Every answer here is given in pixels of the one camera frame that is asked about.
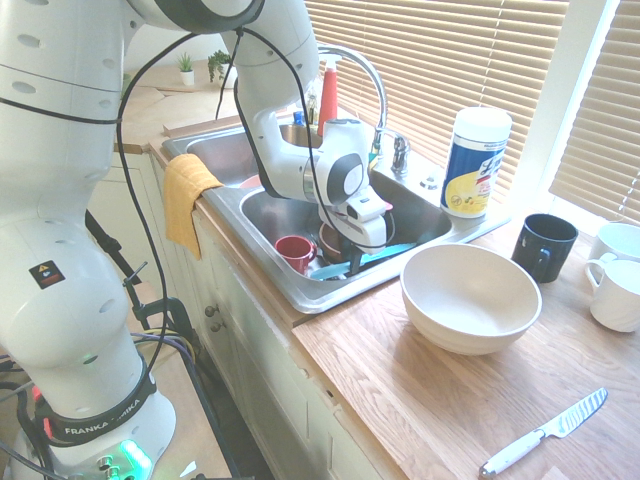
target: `stainless steel sink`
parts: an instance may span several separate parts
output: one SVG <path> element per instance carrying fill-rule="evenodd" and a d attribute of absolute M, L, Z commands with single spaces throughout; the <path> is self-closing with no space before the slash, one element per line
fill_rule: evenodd
<path fill-rule="evenodd" d="M 306 130 L 297 125 L 281 125 L 283 138 L 306 144 Z M 314 146 L 320 137 L 312 139 Z M 225 184 L 204 192 L 238 239 L 259 263 L 294 308 L 303 313 L 319 313 L 397 276 L 416 248 L 437 243 L 464 243 L 498 227 L 508 216 L 498 209 L 480 219 L 450 217 L 439 207 L 438 191 L 427 191 L 419 180 L 429 173 L 423 162 L 409 164 L 409 175 L 398 177 L 384 162 L 371 172 L 370 181 L 378 195 L 393 205 L 396 234 L 391 244 L 416 243 L 413 250 L 377 263 L 367 264 L 352 276 L 314 280 L 300 275 L 276 252 L 275 241 L 284 235 L 303 235 L 317 244 L 321 226 L 318 206 L 297 200 L 273 198 L 262 187 L 237 188 L 257 174 L 243 128 L 167 140 L 164 147 L 173 155 L 193 153 Z M 310 271 L 326 266 L 322 252 Z"/>

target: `black mug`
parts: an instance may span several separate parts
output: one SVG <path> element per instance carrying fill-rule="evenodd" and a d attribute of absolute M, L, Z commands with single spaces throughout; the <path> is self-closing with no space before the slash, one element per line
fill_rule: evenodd
<path fill-rule="evenodd" d="M 538 283 L 553 282 L 578 238 L 578 230 L 566 220 L 536 213 L 529 215 L 520 231 L 511 260 Z"/>

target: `red cup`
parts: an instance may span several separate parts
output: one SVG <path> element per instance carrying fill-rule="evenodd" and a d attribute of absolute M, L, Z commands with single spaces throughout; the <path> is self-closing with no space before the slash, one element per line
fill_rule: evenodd
<path fill-rule="evenodd" d="M 276 250 L 296 272 L 302 275 L 307 274 L 309 262 L 318 254 L 318 247 L 310 240 L 298 235 L 279 238 L 276 241 Z"/>

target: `yellow towel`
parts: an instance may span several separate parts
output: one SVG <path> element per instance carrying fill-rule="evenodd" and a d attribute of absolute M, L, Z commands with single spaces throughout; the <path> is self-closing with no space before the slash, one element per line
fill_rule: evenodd
<path fill-rule="evenodd" d="M 193 204 L 208 188 L 222 187 L 202 161 L 190 153 L 169 162 L 164 177 L 164 214 L 167 238 L 184 245 L 200 260 L 200 245 L 193 226 Z"/>

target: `faucet handle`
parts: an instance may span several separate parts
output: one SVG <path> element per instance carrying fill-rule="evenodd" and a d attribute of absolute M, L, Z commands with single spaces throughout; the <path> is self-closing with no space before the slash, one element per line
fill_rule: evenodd
<path fill-rule="evenodd" d="M 411 151 L 409 139 L 404 135 L 391 130 L 389 128 L 376 128 L 375 141 L 378 145 L 382 143 L 382 135 L 391 135 L 393 137 L 393 163 L 391 171 L 397 175 L 406 175 L 408 171 L 408 157 Z"/>

